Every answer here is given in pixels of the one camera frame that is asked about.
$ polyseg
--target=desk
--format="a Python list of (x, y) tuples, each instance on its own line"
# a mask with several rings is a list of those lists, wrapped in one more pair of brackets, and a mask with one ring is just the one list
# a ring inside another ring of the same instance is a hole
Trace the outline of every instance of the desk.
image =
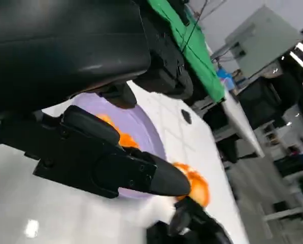
[[(234, 243), (248, 244), (210, 128), (183, 102), (130, 86), (154, 122), (167, 159), (188, 163), (207, 179), (207, 211)], [(46, 111), (58, 115), (69, 104)], [(182, 108), (191, 113), (192, 125), (180, 115)], [(0, 145), (0, 244), (141, 244), (146, 227), (168, 222), (174, 213), (172, 198), (106, 199), (33, 176), (35, 165), (22, 152)]]
[(213, 106), (222, 106), (229, 120), (228, 125), (213, 132), (215, 140), (220, 141), (237, 133), (253, 147), (260, 157), (263, 158), (265, 154), (254, 134), (253, 129), (249, 125), (248, 119), (245, 116), (240, 103), (236, 102), (232, 95), (225, 90), (225, 101), (223, 101), (220, 105), (213, 104), (211, 99), (207, 97), (202, 101), (197, 101), (192, 106), (192, 109), (202, 118)]

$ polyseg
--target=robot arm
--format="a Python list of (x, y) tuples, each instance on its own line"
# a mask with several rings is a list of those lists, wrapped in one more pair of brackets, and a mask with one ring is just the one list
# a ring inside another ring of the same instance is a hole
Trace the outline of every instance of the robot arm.
[[(82, 92), (134, 106), (125, 82), (139, 83), (155, 60), (166, 60), (158, 53), (151, 61), (157, 47), (146, 36), (140, 7), (130, 0), (0, 1), (0, 144), (39, 160), (34, 175), (97, 195), (116, 197), (119, 187), (187, 195), (179, 170), (121, 148), (117, 132), (95, 116), (75, 106), (59, 118), (40, 111)], [(177, 65), (157, 67), (166, 79), (149, 79), (145, 87), (153, 83), (150, 91), (179, 96), (186, 74), (182, 67), (177, 73)], [(155, 82), (171, 89), (156, 90)]]

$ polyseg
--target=black hole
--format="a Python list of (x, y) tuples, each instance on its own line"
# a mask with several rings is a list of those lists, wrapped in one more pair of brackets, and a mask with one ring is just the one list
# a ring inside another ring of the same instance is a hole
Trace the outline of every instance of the black hole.
[(191, 125), (192, 124), (191, 114), (189, 112), (185, 111), (184, 109), (182, 109), (181, 112), (182, 112), (182, 115), (183, 115), (183, 118), (185, 119), (185, 121)]

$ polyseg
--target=black wire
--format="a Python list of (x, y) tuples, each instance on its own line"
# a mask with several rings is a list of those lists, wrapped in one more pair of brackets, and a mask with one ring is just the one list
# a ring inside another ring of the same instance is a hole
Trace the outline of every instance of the black wire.
[(227, 51), (225, 51), (223, 54), (221, 54), (220, 56), (214, 58), (212, 61), (216, 60), (216, 59), (220, 59), (222, 56), (226, 55), (228, 52), (230, 51), (230, 49), (227, 49)]
[(199, 14), (199, 16), (198, 16), (198, 18), (197, 18), (197, 20), (196, 20), (194, 26), (193, 26), (193, 29), (192, 29), (192, 31), (191, 31), (191, 34), (190, 34), (190, 36), (188, 37), (188, 39), (187, 39), (187, 41), (186, 41), (186, 44), (185, 44), (184, 48), (182, 49), (182, 53), (184, 53), (185, 48), (186, 48), (188, 42), (190, 41), (190, 39), (191, 39), (191, 37), (192, 37), (192, 34), (193, 34), (193, 32), (194, 32), (194, 30), (195, 30), (195, 28), (196, 28), (196, 26), (197, 26), (197, 23), (199, 22), (199, 20), (200, 20), (200, 18), (201, 18), (201, 15), (202, 15), (202, 13), (203, 13), (203, 11), (204, 11), (204, 8), (205, 8), (206, 5), (208, 4), (208, 1), (209, 1), (209, 0), (206, 0), (205, 3), (203, 4), (203, 7), (202, 7), (202, 9), (201, 9), (201, 12), (200, 12), (200, 14)]

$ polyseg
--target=cable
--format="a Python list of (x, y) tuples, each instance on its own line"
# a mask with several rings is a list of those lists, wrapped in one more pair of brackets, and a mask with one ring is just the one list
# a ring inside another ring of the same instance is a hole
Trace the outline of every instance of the cable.
[(195, 30), (195, 28), (196, 28), (196, 26), (197, 26), (197, 23), (199, 22), (199, 20), (200, 20), (200, 18), (201, 18), (201, 15), (202, 15), (203, 11), (204, 11), (206, 5), (208, 4), (208, 1), (209, 1), (209, 0), (206, 0), (205, 3), (203, 4), (203, 7), (202, 7), (202, 9), (201, 9), (201, 12), (200, 12), (200, 14), (199, 14), (199, 16), (198, 16), (198, 18), (197, 18), (197, 20), (196, 20), (194, 26), (193, 26), (193, 29), (192, 29), (192, 31), (191, 31), (191, 34), (190, 34), (190, 36), (188, 37), (188, 39), (187, 39), (187, 41), (186, 41), (186, 43), (185, 43), (184, 48), (182, 49), (182, 53), (183, 53), (183, 54), (184, 54), (184, 51), (185, 51), (185, 48), (186, 48), (188, 42), (190, 41), (190, 39), (191, 39), (191, 37), (192, 37), (192, 34), (193, 34), (193, 32), (194, 32), (194, 30)]

